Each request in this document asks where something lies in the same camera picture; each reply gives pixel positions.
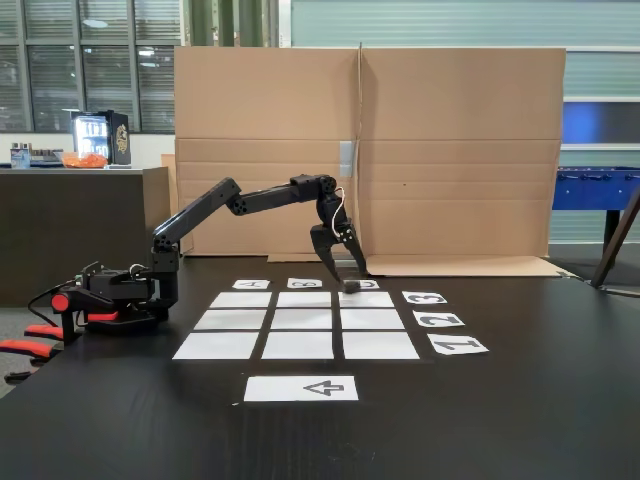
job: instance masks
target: black robotic arm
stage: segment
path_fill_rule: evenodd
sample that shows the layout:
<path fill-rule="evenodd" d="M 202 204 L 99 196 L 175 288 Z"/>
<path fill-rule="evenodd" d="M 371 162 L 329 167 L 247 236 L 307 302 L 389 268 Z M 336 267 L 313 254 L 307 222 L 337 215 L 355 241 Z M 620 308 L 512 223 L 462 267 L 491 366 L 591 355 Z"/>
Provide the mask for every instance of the black robotic arm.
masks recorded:
<path fill-rule="evenodd" d="M 291 178 L 289 184 L 248 194 L 242 194 L 233 179 L 225 178 L 155 229 L 151 265 L 110 270 L 98 263 L 92 264 L 82 271 L 81 286 L 63 286 L 54 294 L 54 298 L 58 296 L 58 305 L 66 305 L 62 311 L 52 302 L 54 310 L 63 314 L 63 327 L 66 324 L 67 331 L 73 328 L 73 323 L 68 316 L 64 321 L 65 313 L 78 311 L 84 311 L 89 330 L 110 333 L 166 320 L 169 308 L 178 301 L 180 240 L 209 215 L 223 206 L 234 215 L 242 216 L 310 201 L 316 202 L 321 222 L 311 228 L 313 248 L 331 276 L 341 282 L 346 292 L 352 293 L 359 289 L 359 282 L 340 278 L 331 248 L 342 243 L 354 257 L 359 275 L 366 275 L 366 262 L 346 215 L 344 196 L 336 194 L 334 178 L 300 175 Z"/>
<path fill-rule="evenodd" d="M 325 264 L 331 276 L 341 281 L 335 267 L 331 247 L 344 244 L 355 259 L 358 270 L 366 274 L 366 262 L 355 229 L 347 217 L 343 198 L 336 194 L 336 181 L 328 175 L 301 175 L 290 179 L 288 185 L 241 194 L 232 178 L 225 178 L 207 193 L 177 213 L 153 234 L 153 270 L 162 268 L 165 252 L 177 252 L 179 241 L 213 212 L 226 205 L 236 216 L 271 210 L 273 208 L 316 201 L 318 217 L 322 222 L 311 229 L 311 241 L 315 252 Z"/>

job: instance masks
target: cable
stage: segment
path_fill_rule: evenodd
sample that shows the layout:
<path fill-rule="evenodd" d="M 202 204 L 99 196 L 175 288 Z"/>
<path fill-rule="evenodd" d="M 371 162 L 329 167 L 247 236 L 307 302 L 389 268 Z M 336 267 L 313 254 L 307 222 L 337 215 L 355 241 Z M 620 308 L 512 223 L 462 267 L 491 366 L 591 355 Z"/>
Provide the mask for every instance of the cable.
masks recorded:
<path fill-rule="evenodd" d="M 58 290 L 59 288 L 65 287 L 65 286 L 67 286 L 67 285 L 74 285 L 75 283 L 76 283 L 76 280 L 75 280 L 75 279 L 73 279 L 73 280 L 69 280 L 69 281 L 67 281 L 67 282 L 61 283 L 60 285 L 56 285 L 56 286 L 55 286 L 55 287 L 53 287 L 53 288 L 50 288 L 49 290 L 47 290 L 47 291 L 46 291 L 46 292 L 44 292 L 44 293 L 41 293 L 41 294 L 40 294 L 40 295 L 38 295 L 37 297 L 33 297 L 33 298 L 31 299 L 31 301 L 27 304 L 27 309 L 28 309 L 31 313 L 33 313 L 35 316 L 40 317 L 42 320 L 44 320 L 45 322 L 47 322 L 47 323 L 48 323 L 49 325 L 51 325 L 52 327 L 57 327 L 58 325 L 57 325 L 53 320 L 51 320 L 49 317 L 47 317 L 46 315 L 43 315 L 43 314 L 42 314 L 42 313 L 40 313 L 40 312 L 36 312 L 36 311 L 34 310 L 34 308 L 33 308 L 33 304 L 34 304 L 35 302 L 37 302 L 38 300 L 40 300 L 42 297 L 44 297 L 44 296 L 46 296 L 46 295 L 49 295 L 50 293 L 55 292 L 55 291 L 56 291 L 56 290 Z"/>
<path fill-rule="evenodd" d="M 146 269 L 147 269 L 147 267 L 145 267 L 144 265 L 141 265 L 141 264 L 139 264 L 139 263 L 134 263 L 133 265 L 131 265 L 131 266 L 129 267 L 129 275 L 131 275 L 131 278 L 133 278 L 133 268 L 134 268 L 134 267 L 140 267 L 140 270 L 138 270 L 138 271 L 136 272 L 136 274 L 140 273 L 142 270 L 146 270 Z"/>
<path fill-rule="evenodd" d="M 342 200 L 338 208 L 336 208 L 336 211 L 333 212 L 333 217 L 331 218 L 331 230 L 333 230 L 333 234 L 336 236 L 336 238 L 340 239 L 340 235 L 336 231 L 336 215 L 338 215 L 338 212 L 340 211 L 340 209 L 344 207 L 344 199 L 347 197 L 347 194 L 345 193 L 344 188 L 342 187 L 336 188 L 336 192 L 338 190 L 342 191 L 342 197 L 340 197 Z"/>

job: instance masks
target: window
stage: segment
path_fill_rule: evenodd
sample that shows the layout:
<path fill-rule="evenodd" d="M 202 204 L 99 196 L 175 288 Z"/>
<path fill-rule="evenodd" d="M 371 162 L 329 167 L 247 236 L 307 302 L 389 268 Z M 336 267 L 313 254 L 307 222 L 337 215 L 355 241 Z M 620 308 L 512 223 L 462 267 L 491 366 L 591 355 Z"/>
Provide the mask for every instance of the window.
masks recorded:
<path fill-rule="evenodd" d="M 139 49 L 138 76 L 143 128 L 173 132 L 173 48 Z"/>
<path fill-rule="evenodd" d="M 18 48 L 0 46 L 0 131 L 24 128 Z"/>
<path fill-rule="evenodd" d="M 71 0 L 29 0 L 25 17 L 29 39 L 71 37 Z"/>
<path fill-rule="evenodd" d="M 0 0 L 0 39 L 13 39 L 18 35 L 15 0 Z"/>
<path fill-rule="evenodd" d="M 29 68 L 36 131 L 68 130 L 79 107 L 73 46 L 29 47 Z"/>
<path fill-rule="evenodd" d="M 80 0 L 80 22 L 83 39 L 126 40 L 127 1 Z"/>
<path fill-rule="evenodd" d="M 76 110 L 173 132 L 179 2 L 0 0 L 0 132 L 68 132 Z"/>
<path fill-rule="evenodd" d="M 85 47 L 87 110 L 115 110 L 133 117 L 131 68 L 127 47 Z"/>

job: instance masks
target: paper card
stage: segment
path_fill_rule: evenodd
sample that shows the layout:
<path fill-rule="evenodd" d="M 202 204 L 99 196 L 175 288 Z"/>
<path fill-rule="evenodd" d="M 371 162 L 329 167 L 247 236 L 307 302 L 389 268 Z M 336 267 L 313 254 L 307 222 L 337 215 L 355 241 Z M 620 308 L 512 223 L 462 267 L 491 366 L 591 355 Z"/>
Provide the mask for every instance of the paper card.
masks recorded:
<path fill-rule="evenodd" d="M 478 340 L 463 335 L 427 334 L 436 352 L 443 355 L 464 355 L 467 353 L 488 352 Z"/>
<path fill-rule="evenodd" d="M 248 360 L 258 332 L 192 333 L 180 346 L 174 360 Z"/>
<path fill-rule="evenodd" d="M 331 330 L 330 309 L 276 309 L 272 330 Z"/>
<path fill-rule="evenodd" d="M 209 308 L 267 308 L 271 292 L 223 292 Z"/>
<path fill-rule="evenodd" d="M 287 280 L 287 288 L 320 288 L 322 280 L 311 278 L 290 278 Z"/>
<path fill-rule="evenodd" d="M 237 290 L 266 290 L 269 280 L 236 280 L 233 288 Z"/>
<path fill-rule="evenodd" d="M 282 292 L 278 308 L 331 308 L 331 292 Z"/>
<path fill-rule="evenodd" d="M 331 332 L 271 332 L 263 359 L 331 359 Z"/>
<path fill-rule="evenodd" d="M 195 330 L 260 330 L 266 310 L 207 310 Z"/>
<path fill-rule="evenodd" d="M 341 308 L 340 319 L 343 330 L 404 330 L 392 308 Z"/>
<path fill-rule="evenodd" d="M 442 295 L 439 293 L 425 293 L 425 292 L 402 292 L 404 299 L 409 303 L 415 303 L 417 305 L 427 305 L 432 303 L 447 303 Z"/>
<path fill-rule="evenodd" d="M 413 316 L 423 327 L 458 327 L 464 325 L 455 313 L 413 312 Z"/>
<path fill-rule="evenodd" d="M 344 358 L 349 360 L 415 360 L 418 352 L 405 332 L 344 332 Z"/>
<path fill-rule="evenodd" d="M 338 297 L 343 308 L 393 308 L 393 302 L 387 292 L 339 292 Z"/>
<path fill-rule="evenodd" d="M 327 402 L 358 400 L 350 375 L 249 377 L 245 402 Z"/>
<path fill-rule="evenodd" d="M 373 290 L 380 287 L 375 280 L 360 280 L 360 288 L 362 290 Z"/>

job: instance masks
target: table surface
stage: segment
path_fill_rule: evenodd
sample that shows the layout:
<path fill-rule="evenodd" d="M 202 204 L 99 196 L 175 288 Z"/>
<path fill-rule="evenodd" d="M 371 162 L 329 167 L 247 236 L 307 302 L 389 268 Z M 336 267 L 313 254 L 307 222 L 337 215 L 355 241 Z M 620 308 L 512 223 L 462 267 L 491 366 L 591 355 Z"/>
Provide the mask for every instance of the table surface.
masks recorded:
<path fill-rule="evenodd" d="M 282 291 L 288 277 L 334 288 L 320 264 L 187 259 L 169 323 L 86 334 L 0 401 L 3 480 L 638 474 L 640 319 L 576 279 L 378 279 L 419 361 L 171 360 L 218 292 L 246 278 Z M 466 325 L 436 333 L 490 351 L 435 353 L 402 290 L 442 294 Z M 351 374 L 360 399 L 243 403 L 249 376 L 274 374 Z"/>

